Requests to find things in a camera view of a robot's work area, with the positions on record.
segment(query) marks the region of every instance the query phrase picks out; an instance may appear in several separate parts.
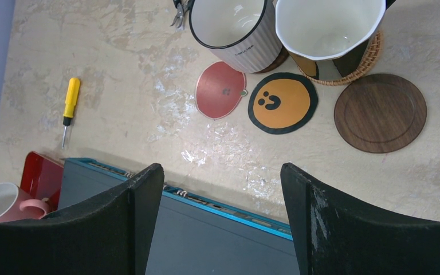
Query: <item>pink mug handle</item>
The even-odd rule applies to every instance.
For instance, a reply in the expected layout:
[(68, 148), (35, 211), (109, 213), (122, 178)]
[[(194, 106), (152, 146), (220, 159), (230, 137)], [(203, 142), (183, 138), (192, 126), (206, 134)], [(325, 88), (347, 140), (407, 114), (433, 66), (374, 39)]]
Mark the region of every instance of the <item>pink mug handle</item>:
[(50, 206), (46, 202), (40, 201), (39, 199), (27, 199), (19, 204), (19, 209), (21, 211), (23, 211), (24, 208), (27, 207), (36, 207), (43, 210), (43, 215), (41, 215), (38, 219), (41, 219), (42, 217), (50, 213)]

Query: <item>pink mug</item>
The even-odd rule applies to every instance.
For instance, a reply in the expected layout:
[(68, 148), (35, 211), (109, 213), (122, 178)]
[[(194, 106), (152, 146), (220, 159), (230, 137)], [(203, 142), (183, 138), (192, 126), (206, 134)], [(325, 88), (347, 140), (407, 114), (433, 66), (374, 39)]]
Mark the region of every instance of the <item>pink mug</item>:
[(0, 183), (0, 222), (19, 219), (41, 219), (50, 206), (21, 190), (13, 183)]

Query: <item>blue edge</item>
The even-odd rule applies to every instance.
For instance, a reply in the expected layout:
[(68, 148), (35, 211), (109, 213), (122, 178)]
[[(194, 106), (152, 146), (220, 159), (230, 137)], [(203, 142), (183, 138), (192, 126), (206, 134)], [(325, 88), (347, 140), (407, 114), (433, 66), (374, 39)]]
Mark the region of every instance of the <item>blue edge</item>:
[[(100, 163), (94, 159), (90, 158), (67, 158), (69, 162), (73, 162), (77, 165), (83, 166), (88, 169), (92, 169), (97, 172), (101, 172), (112, 176), (116, 179), (126, 181), (128, 178), (126, 177), (127, 171)], [(184, 197), (182, 195), (177, 194), (178, 192), (184, 191), (178, 187), (172, 187), (165, 184), (166, 187), (163, 190), (163, 196), (175, 199), (177, 201), (186, 203), (188, 205), (200, 208), (202, 210), (211, 212), (216, 215), (220, 215), (227, 219), (231, 219), (233, 221), (243, 223), (244, 225), (248, 225), (259, 230), (265, 231), (270, 234), (274, 234), (281, 238), (285, 238), (288, 240), (293, 240), (293, 236), (291, 235), (291, 229), (289, 225), (274, 221), (273, 219), (269, 219), (260, 215), (256, 215), (254, 213), (244, 211), (238, 209), (233, 206), (226, 205), (221, 202), (217, 202), (193, 193), (188, 192)]]

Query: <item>beige marble surface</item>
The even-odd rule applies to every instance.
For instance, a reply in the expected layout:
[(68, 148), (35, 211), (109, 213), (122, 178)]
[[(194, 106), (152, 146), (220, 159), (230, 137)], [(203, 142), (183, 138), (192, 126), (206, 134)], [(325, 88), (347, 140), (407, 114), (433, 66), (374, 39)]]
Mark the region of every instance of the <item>beige marble surface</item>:
[[(279, 171), (293, 162), (377, 206), (440, 221), (440, 0), (398, 0), (382, 28), (372, 71), (412, 81), (428, 105), (408, 147), (374, 155), (337, 133), (344, 87), (316, 85), (314, 118), (268, 135), (247, 115), (248, 98), (213, 121), (195, 107), (201, 72), (217, 59), (188, 28), (168, 27), (172, 1), (17, 0), (0, 109), (0, 182), (19, 183), (26, 154), (91, 157), (130, 170), (161, 163), (170, 184), (286, 221)], [(288, 60), (275, 72), (296, 72)], [(248, 75), (252, 90), (264, 75)], [(61, 150), (68, 80), (82, 80), (74, 125)]]

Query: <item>coaster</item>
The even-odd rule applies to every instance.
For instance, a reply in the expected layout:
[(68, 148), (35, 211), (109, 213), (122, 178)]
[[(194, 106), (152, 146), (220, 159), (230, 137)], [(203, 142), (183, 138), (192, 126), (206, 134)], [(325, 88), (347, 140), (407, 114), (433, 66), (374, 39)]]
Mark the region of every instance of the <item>coaster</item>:
[(306, 77), (275, 73), (257, 84), (250, 95), (249, 117), (264, 132), (280, 135), (306, 124), (317, 105), (315, 86)]
[(424, 128), (427, 106), (419, 89), (392, 74), (372, 74), (350, 84), (335, 105), (335, 125), (351, 146), (388, 153), (410, 144)]
[(211, 119), (221, 119), (235, 109), (242, 96), (247, 95), (245, 87), (245, 74), (225, 62), (213, 63), (197, 82), (198, 110)]
[(277, 67), (281, 66), (281, 64), (284, 63), (286, 59), (288, 59), (288, 56), (289, 56), (288, 50), (286, 50), (285, 47), (282, 47), (281, 52), (277, 56), (276, 60), (274, 60), (274, 62), (272, 62), (267, 68), (257, 73), (267, 73), (273, 69), (276, 69)]
[[(313, 77), (307, 76), (305, 73), (303, 73), (301, 71), (301, 69), (300, 69), (300, 72), (302, 75), (304, 75), (305, 77), (307, 77), (309, 80), (313, 81), (314, 83), (318, 83), (318, 84), (322, 84), (322, 85), (338, 86), (338, 85), (345, 85), (345, 84), (351, 83), (351, 82), (361, 78), (362, 76), (364, 76), (368, 72), (370, 72), (370, 70), (375, 66), (375, 64), (377, 63), (377, 60), (382, 55), (383, 41), (384, 41), (383, 33), (382, 33), (382, 31), (379, 31), (377, 33), (377, 35), (374, 37), (374, 40), (372, 41), (372, 44), (370, 45), (370, 47), (367, 49), (367, 52), (365, 53), (365, 56), (363, 57), (362, 62), (360, 63), (357, 70), (354, 71), (353, 73), (341, 78), (341, 79), (334, 80), (334, 81), (317, 80)], [(317, 68), (313, 68), (313, 75), (312, 76), (317, 76)]]

